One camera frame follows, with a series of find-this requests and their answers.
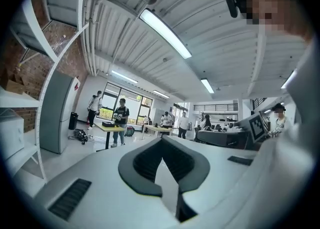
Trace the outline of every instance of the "black t-shirt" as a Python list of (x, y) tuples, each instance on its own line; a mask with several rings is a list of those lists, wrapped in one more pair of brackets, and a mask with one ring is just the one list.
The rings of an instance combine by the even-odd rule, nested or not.
[[(129, 109), (127, 107), (118, 107), (117, 109), (115, 109), (114, 111), (115, 114), (118, 115), (122, 115), (122, 117), (126, 117), (129, 116)], [(117, 120), (115, 119), (114, 122), (119, 123), (119, 124), (127, 124), (127, 118), (126, 119), (121, 119), (121, 120)]]

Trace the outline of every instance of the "fluorescent light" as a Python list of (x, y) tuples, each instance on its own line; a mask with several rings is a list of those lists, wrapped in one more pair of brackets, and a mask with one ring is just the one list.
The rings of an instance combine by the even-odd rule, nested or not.
[(297, 74), (297, 70), (294, 70), (294, 71), (290, 74), (289, 78), (288, 78), (288, 79), (285, 81), (285, 83), (282, 85), (282, 87), (281, 87), (282, 90), (287, 88), (287, 85), (293, 80), (293, 78), (296, 76), (296, 74)]
[(132, 98), (132, 97), (130, 97), (130, 96), (128, 96), (128, 99), (132, 99), (132, 100), (134, 100), (134, 101), (139, 101), (139, 100), (137, 100), (137, 99), (135, 99), (135, 98)]
[(154, 92), (154, 93), (157, 93), (157, 94), (160, 95), (160, 96), (165, 97), (166, 99), (169, 99), (169, 98), (170, 98), (170, 96), (167, 96), (167, 95), (165, 95), (165, 94), (162, 94), (162, 93), (159, 92), (159, 91), (154, 90), (153, 92)]
[(110, 90), (110, 89), (105, 89), (105, 91), (109, 91), (109, 92), (112, 92), (112, 93), (116, 93), (117, 95), (119, 94), (118, 92), (112, 91), (112, 90)]
[(209, 91), (209, 93), (213, 94), (215, 93), (212, 87), (209, 84), (209, 81), (207, 79), (201, 79), (202, 84), (206, 87), (206, 89)]
[(122, 77), (122, 78), (125, 78), (125, 79), (127, 79), (128, 81), (130, 81), (130, 82), (138, 83), (136, 80), (130, 79), (129, 77), (124, 76), (124, 75), (122, 75), (121, 73), (118, 73), (118, 72), (116, 72), (116, 71), (111, 71), (111, 73), (113, 73), (113, 74), (115, 74), (115, 75), (118, 75), (118, 76), (120, 76), (120, 77)]
[(150, 10), (145, 9), (139, 18), (160, 34), (184, 59), (192, 56), (173, 31)]

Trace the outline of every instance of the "cap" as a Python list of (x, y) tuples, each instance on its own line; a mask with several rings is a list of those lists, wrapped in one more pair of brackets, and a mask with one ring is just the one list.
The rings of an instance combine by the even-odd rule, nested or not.
[(277, 110), (277, 109), (283, 109), (284, 111), (286, 110), (285, 109), (285, 107), (282, 105), (282, 104), (280, 104), (280, 103), (277, 103), (274, 107), (272, 107), (272, 111), (275, 111), (275, 110)]

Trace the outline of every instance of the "ceiling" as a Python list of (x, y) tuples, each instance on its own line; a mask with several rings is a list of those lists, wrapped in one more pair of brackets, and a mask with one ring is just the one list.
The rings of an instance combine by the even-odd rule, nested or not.
[[(178, 35), (192, 57), (183, 59), (138, 18), (145, 8)], [(157, 0), (148, 6), (143, 0), (108, 0), (98, 20), (97, 69), (108, 72), (114, 60), (122, 74), (144, 80), (140, 88), (155, 88), (180, 102), (281, 96), (306, 48), (298, 37), (267, 36), (258, 58), (258, 33), (232, 18), (225, 0)], [(201, 78), (208, 79), (214, 94)]]

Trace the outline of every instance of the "wooden table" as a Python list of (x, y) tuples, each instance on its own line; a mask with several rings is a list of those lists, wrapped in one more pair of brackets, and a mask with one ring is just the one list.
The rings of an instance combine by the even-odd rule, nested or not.
[(114, 127), (102, 126), (102, 122), (98, 122), (98, 123), (94, 122), (94, 125), (96, 125), (102, 131), (106, 132), (105, 149), (109, 149), (110, 132), (125, 131), (125, 129), (123, 127), (119, 127), (119, 126), (114, 126)]
[(152, 126), (152, 125), (143, 125), (143, 131), (142, 131), (142, 139), (144, 139), (144, 134), (145, 134), (145, 128), (147, 129), (150, 129), (152, 131), (155, 131), (155, 138), (158, 136), (158, 132), (169, 132), (169, 135), (171, 136), (172, 134), (172, 128), (165, 128), (165, 127), (155, 127), (155, 126)]

